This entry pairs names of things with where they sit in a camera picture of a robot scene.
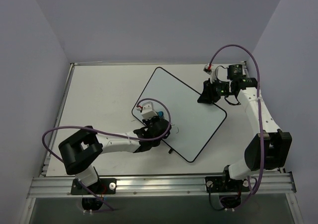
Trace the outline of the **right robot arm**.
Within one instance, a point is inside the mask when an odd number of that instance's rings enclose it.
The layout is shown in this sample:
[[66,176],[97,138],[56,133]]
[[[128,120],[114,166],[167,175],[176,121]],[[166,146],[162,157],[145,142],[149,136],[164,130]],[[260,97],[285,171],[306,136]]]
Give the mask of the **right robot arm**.
[[246,147],[242,159],[227,165],[223,174],[207,186],[213,192],[237,192],[249,190],[255,193],[250,185],[253,174],[258,173],[255,186],[260,185],[263,172],[281,168],[285,165],[292,143],[292,136],[284,132],[272,118],[261,96],[256,78],[247,77],[242,64],[229,65],[226,81],[218,77],[218,67],[208,64],[204,67],[210,77],[203,83],[203,91],[197,102],[208,106],[215,105],[221,98],[227,100],[233,96],[248,117],[253,131],[253,138]]

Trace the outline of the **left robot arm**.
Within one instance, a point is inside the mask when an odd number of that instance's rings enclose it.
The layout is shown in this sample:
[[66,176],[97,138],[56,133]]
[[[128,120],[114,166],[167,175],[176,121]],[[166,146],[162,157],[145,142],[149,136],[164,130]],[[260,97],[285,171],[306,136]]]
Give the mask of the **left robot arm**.
[[160,116],[145,121],[146,126],[128,133],[107,136],[86,126],[62,141],[58,148],[67,175],[75,175],[89,194],[100,189],[100,181],[92,163],[104,153],[149,151],[170,135],[171,124]]

